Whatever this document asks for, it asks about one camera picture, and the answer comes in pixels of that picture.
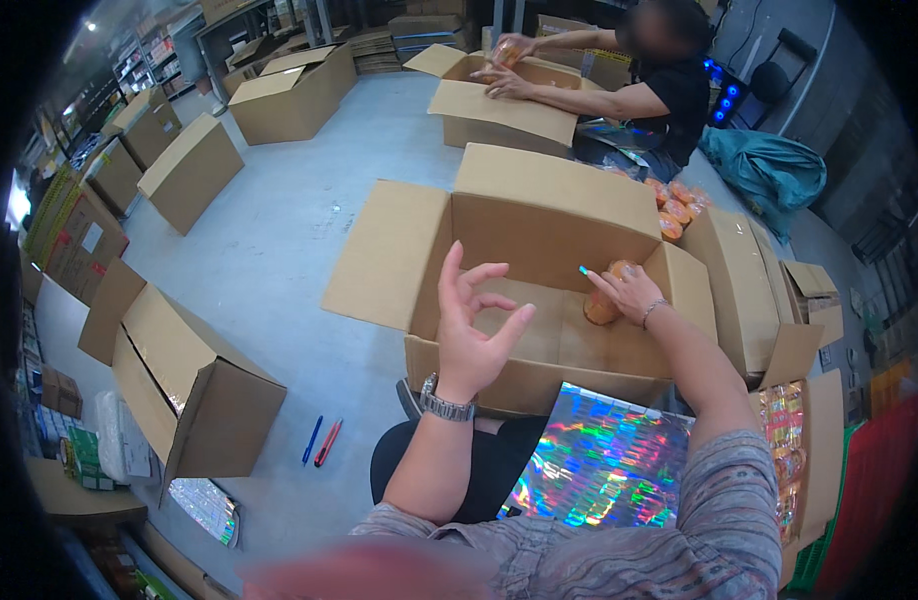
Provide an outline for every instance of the blue pen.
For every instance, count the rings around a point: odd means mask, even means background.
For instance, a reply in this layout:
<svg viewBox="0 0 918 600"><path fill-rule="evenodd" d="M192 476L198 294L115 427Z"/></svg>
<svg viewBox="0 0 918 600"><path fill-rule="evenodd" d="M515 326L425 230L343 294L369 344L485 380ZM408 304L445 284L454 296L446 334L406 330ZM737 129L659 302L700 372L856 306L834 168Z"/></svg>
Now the blue pen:
<svg viewBox="0 0 918 600"><path fill-rule="evenodd" d="M319 415L319 420L316 421L316 428L312 430L312 438L309 439L308 448L305 449L305 454L302 455L302 466L305 467L305 464L309 462L309 455L312 454L312 444L316 442L316 436L319 435L319 428L322 425L322 415Z"/></svg>

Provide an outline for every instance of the silver bracelet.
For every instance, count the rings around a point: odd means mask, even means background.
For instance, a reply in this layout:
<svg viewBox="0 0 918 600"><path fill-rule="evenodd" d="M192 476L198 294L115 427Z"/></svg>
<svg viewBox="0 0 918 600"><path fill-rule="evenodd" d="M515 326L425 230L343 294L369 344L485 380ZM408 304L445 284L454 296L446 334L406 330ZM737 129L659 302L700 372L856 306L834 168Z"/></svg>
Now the silver bracelet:
<svg viewBox="0 0 918 600"><path fill-rule="evenodd" d="M649 308L645 309L645 314L642 315L642 330L643 331L645 331L645 319L649 318L649 315L652 314L652 311L655 310L657 306L664 305L664 304L666 306L669 306L669 301L666 300L664 297L661 297L656 301L654 300L651 304L649 304Z"/></svg>

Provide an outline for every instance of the patterned sleeve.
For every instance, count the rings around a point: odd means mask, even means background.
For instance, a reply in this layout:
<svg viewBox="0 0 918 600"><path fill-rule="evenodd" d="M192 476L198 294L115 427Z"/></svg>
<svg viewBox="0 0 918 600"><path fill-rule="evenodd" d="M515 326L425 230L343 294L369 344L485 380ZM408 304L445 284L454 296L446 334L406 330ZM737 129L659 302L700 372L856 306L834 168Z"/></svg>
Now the patterned sleeve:
<svg viewBox="0 0 918 600"><path fill-rule="evenodd" d="M689 458L676 527L709 547L774 597L781 569L776 468L765 439L733 431Z"/></svg>
<svg viewBox="0 0 918 600"><path fill-rule="evenodd" d="M417 516L406 514L388 502L380 502L366 515L366 518L352 528L352 536L405 536L407 538L428 538L436 526Z"/></svg>

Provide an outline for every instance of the hand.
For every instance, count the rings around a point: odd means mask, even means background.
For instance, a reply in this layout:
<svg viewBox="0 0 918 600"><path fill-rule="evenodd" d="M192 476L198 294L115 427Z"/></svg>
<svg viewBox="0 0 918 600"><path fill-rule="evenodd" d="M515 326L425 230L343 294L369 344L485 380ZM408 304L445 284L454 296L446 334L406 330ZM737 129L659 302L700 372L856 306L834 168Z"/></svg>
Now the hand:
<svg viewBox="0 0 918 600"><path fill-rule="evenodd" d="M509 42L512 42L513 45L517 46L520 49L519 50L520 59L521 58L524 59L525 57L528 57L528 56L530 57L534 55L538 47L537 39L535 39L534 37L530 38L527 35L523 35L521 33L520 34L519 33L513 33L513 34L504 33L503 34L502 33L499 36L499 39L495 42L495 44L498 45L502 42L505 42L506 40L508 40Z"/></svg>
<svg viewBox="0 0 918 600"><path fill-rule="evenodd" d="M501 66L498 62L492 62L486 58L486 62L491 68L472 73L474 78L490 78L491 83L486 87L486 95L489 98L512 98L513 100L526 100L532 97L534 84L530 84L524 78L519 77L512 69Z"/></svg>
<svg viewBox="0 0 918 600"><path fill-rule="evenodd" d="M662 299L662 292L642 267L623 267L621 279L608 271L599 276L589 270L586 276L636 325L642 325L645 311L653 302Z"/></svg>
<svg viewBox="0 0 918 600"><path fill-rule="evenodd" d="M485 263L459 274L462 243L456 241L442 264L439 278L439 386L436 396L447 402L465 403L495 378L509 360L515 344L536 307L526 304L509 317L489 338L472 327L475 314L498 306L514 310L515 302L501 294L476 294L475 286L509 272L509 263Z"/></svg>

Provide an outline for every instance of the patterned shirt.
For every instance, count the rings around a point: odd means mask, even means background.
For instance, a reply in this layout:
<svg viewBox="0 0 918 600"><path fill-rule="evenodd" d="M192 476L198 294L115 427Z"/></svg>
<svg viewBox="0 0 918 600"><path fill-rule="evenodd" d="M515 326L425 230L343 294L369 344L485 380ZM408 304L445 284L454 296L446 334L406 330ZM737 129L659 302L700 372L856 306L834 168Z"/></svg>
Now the patterned shirt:
<svg viewBox="0 0 918 600"><path fill-rule="evenodd" d="M777 494L765 440L732 431L688 459L675 529L589 531L541 516L437 528L379 504L351 533L442 539L485 551L499 564L489 586L510 600L775 598Z"/></svg>

